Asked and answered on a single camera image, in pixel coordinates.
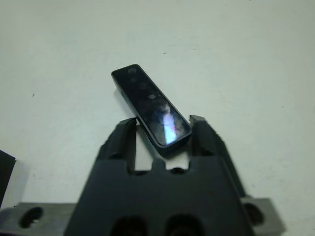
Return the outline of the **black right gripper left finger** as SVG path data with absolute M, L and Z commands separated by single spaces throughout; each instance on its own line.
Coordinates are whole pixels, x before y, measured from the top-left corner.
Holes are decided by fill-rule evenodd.
M 123 160 L 127 171 L 135 170 L 136 118 L 120 121 L 98 153 L 100 160 Z

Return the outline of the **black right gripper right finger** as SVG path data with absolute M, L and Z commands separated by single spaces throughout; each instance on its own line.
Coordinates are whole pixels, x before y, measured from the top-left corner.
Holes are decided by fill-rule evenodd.
M 190 115 L 189 121 L 192 127 L 190 150 L 193 157 L 218 156 L 227 170 L 230 171 L 231 158 L 224 141 L 211 127 L 204 117 Z

